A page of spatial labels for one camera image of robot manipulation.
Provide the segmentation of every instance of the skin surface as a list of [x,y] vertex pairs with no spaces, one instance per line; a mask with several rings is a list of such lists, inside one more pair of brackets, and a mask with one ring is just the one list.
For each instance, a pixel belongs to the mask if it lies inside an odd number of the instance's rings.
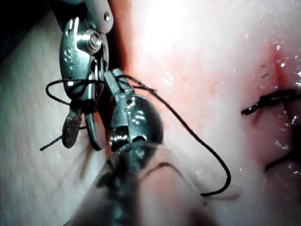
[[[267,163],[291,150],[289,107],[261,111],[255,124],[255,116],[240,115],[279,86],[260,79],[273,73],[261,68],[269,65],[268,45],[278,41],[285,57],[294,59],[291,74],[300,70],[300,3],[111,0],[110,5],[111,66],[157,89],[232,173],[227,191],[206,199],[208,215],[222,226],[300,225],[300,165],[290,160],[264,172]],[[92,150],[86,131],[70,150],[57,142],[39,152],[61,135],[69,110],[45,93],[48,83],[61,78],[61,35],[50,12],[1,64],[1,225],[64,224],[105,160],[105,152]],[[287,86],[296,88],[296,77],[289,80]],[[69,101],[62,85],[51,92]],[[225,173],[216,159],[146,96],[163,119],[165,146],[199,192],[219,189]]]

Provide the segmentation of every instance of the dark background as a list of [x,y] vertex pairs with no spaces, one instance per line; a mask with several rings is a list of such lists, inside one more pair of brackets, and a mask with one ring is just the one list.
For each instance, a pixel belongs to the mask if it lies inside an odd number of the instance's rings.
[[5,0],[0,7],[0,61],[48,11],[47,0]]

